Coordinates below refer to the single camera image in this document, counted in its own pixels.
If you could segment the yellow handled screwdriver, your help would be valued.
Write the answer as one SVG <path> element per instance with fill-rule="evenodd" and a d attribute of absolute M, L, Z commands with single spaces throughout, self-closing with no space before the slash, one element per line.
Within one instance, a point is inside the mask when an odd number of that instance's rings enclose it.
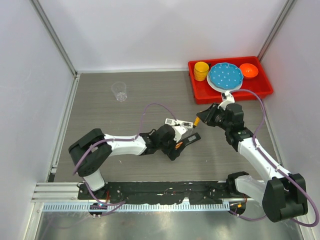
<path fill-rule="evenodd" d="M 201 122 L 201 119 L 199 117 L 196 117 L 192 128 L 195 129 L 199 125 L 200 122 Z"/>

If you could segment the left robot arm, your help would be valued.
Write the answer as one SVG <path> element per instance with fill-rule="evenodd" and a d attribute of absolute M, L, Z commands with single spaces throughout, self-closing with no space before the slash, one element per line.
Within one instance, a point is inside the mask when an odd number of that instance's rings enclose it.
<path fill-rule="evenodd" d="M 107 192 L 100 167 L 109 157 L 120 155 L 144 156 L 162 151 L 169 156 L 187 132 L 180 124 L 164 124 L 157 130 L 133 136 L 112 136 L 95 128 L 73 143 L 68 152 L 78 174 L 89 185 L 89 194 L 100 200 Z"/>

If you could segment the white remote with batteries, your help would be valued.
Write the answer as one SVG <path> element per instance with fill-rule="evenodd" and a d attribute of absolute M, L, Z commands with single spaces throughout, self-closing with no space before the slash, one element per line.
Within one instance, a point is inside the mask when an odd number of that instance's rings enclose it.
<path fill-rule="evenodd" d="M 188 130 L 191 130 L 194 127 L 194 124 L 192 122 L 171 118 L 166 118 L 164 123 L 170 126 L 183 126 Z"/>

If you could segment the orange battery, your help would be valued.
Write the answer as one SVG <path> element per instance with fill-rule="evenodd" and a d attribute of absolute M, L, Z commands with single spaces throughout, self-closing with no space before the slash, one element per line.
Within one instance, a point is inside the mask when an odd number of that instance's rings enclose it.
<path fill-rule="evenodd" d="M 183 144 L 182 142 L 177 143 L 175 146 L 175 149 L 177 150 L 182 144 Z"/>

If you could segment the black remote control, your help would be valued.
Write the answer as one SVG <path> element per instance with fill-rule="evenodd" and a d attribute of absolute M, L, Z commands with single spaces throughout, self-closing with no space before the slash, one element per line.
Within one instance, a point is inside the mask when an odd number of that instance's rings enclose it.
<path fill-rule="evenodd" d="M 195 133 L 191 134 L 190 136 L 183 138 L 181 140 L 181 142 L 182 142 L 182 145 L 188 146 L 190 144 L 193 144 L 193 143 L 199 141 L 200 139 L 201 139 L 201 136 L 197 132 L 195 132 Z"/>

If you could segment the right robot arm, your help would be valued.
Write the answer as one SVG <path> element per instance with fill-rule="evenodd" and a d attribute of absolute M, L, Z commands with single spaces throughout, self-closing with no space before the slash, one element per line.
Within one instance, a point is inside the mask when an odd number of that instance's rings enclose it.
<path fill-rule="evenodd" d="M 308 213 L 307 198 L 302 193 L 306 190 L 305 179 L 283 168 L 258 145 L 254 134 L 245 127 L 241 105 L 230 103 L 222 108 L 214 103 L 196 116 L 207 126 L 223 129 L 228 144 L 249 161 L 263 180 L 259 182 L 245 172 L 229 175 L 231 182 L 225 190 L 230 197 L 236 198 L 242 193 L 251 197 L 274 223 Z"/>

